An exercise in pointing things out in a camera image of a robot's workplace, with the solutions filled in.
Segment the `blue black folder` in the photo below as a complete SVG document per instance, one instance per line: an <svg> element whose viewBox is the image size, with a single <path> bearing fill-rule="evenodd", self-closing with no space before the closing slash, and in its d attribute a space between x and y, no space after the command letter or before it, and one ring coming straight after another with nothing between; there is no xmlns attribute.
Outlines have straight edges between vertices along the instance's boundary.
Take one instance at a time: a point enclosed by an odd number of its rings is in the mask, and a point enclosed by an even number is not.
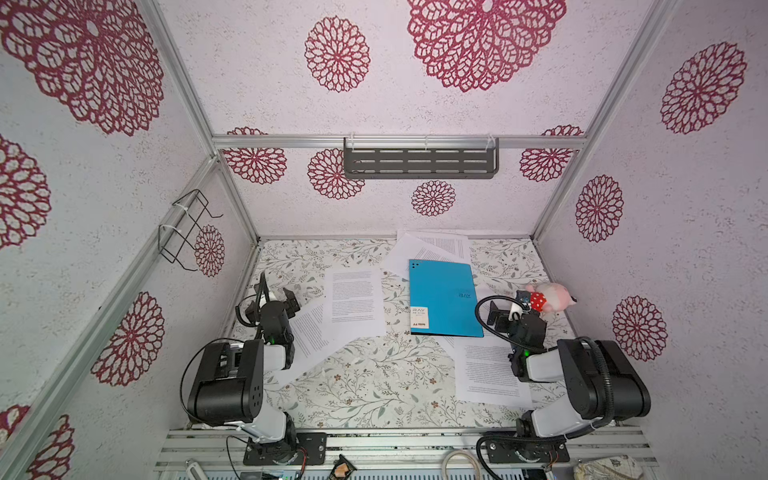
<svg viewBox="0 0 768 480"><path fill-rule="evenodd" d="M411 259L410 331L415 335L482 338L468 264Z"/></svg>

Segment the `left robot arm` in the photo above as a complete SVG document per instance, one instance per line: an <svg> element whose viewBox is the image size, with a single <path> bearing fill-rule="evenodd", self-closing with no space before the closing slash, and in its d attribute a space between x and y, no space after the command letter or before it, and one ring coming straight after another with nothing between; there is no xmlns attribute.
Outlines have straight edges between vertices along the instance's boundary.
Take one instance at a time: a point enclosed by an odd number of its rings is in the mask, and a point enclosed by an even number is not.
<svg viewBox="0 0 768 480"><path fill-rule="evenodd" d="M294 454L298 439L291 416L271 406L265 376L292 367L295 335L290 320L300 311L293 291L272 299L266 286L235 307L238 323L255 330L250 340L218 338L203 346L188 397L182 407L190 421L210 427L232 427L249 436L255 448Z"/></svg>

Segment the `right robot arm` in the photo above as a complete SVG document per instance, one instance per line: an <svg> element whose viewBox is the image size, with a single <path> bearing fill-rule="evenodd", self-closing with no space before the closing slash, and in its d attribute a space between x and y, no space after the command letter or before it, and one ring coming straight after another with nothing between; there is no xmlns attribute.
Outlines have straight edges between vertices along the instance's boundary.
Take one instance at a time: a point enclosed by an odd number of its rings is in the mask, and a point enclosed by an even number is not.
<svg viewBox="0 0 768 480"><path fill-rule="evenodd" d="M480 299L474 314L486 332L512 347L508 360L517 380L565 385L565 396L518 418L517 442L559 446L613 421L650 413L650 392L616 342L580 336L546 348L539 312L503 295Z"/></svg>

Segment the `pink plush toy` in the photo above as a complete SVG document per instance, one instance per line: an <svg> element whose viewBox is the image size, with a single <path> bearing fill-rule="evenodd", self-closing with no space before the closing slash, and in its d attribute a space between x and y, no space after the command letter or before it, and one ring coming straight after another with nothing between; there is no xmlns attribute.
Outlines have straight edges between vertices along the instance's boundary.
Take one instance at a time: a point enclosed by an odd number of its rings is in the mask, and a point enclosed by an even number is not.
<svg viewBox="0 0 768 480"><path fill-rule="evenodd" d="M569 290L558 283L529 284L516 292L516 299L539 313L558 313L576 305L577 300Z"/></svg>

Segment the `printed paper sheet back top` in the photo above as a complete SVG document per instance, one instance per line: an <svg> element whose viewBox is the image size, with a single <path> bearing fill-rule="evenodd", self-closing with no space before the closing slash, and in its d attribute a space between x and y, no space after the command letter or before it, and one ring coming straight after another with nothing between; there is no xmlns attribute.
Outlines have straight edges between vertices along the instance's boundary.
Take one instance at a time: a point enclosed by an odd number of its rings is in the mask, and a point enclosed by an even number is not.
<svg viewBox="0 0 768 480"><path fill-rule="evenodd" d="M411 235L465 261L471 261L470 240L467 236L436 231L397 231L398 240L404 235Z"/></svg>

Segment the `patterned cloth bag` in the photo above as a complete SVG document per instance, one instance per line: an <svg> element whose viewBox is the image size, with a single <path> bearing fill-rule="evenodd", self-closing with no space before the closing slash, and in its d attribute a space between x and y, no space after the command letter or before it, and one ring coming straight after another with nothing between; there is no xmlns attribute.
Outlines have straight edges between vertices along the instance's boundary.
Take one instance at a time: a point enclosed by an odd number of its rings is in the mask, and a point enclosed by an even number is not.
<svg viewBox="0 0 768 480"><path fill-rule="evenodd" d="M575 480L639 480L645 474L630 456L619 455L582 462L573 469Z"/></svg>

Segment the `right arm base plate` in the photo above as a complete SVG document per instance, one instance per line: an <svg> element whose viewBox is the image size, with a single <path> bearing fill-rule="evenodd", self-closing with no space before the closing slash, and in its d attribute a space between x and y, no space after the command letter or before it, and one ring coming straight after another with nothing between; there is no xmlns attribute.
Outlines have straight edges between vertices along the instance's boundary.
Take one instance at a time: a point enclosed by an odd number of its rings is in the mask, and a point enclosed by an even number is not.
<svg viewBox="0 0 768 480"><path fill-rule="evenodd" d="M486 451L491 463L567 463L571 460L564 442L554 439L520 437L512 432L488 432L476 447Z"/></svg>

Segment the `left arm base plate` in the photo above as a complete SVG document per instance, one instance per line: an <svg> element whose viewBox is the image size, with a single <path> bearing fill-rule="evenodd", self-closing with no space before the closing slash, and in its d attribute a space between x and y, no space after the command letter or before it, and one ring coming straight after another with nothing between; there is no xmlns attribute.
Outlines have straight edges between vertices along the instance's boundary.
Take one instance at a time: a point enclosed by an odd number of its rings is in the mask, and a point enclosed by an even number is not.
<svg viewBox="0 0 768 480"><path fill-rule="evenodd" d="M243 464L245 466L316 466L326 458L328 435L325 432L299 432L293 440L270 443L248 441Z"/></svg>

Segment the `grey wall shelf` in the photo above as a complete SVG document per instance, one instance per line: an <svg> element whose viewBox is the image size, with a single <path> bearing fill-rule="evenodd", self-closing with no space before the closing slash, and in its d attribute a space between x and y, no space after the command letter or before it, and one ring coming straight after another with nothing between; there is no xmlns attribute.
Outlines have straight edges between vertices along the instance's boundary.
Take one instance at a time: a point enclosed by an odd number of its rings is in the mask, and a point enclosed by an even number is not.
<svg viewBox="0 0 768 480"><path fill-rule="evenodd" d="M355 180L488 180L499 171L494 138L477 142L358 142L346 137L345 176Z"/></svg>

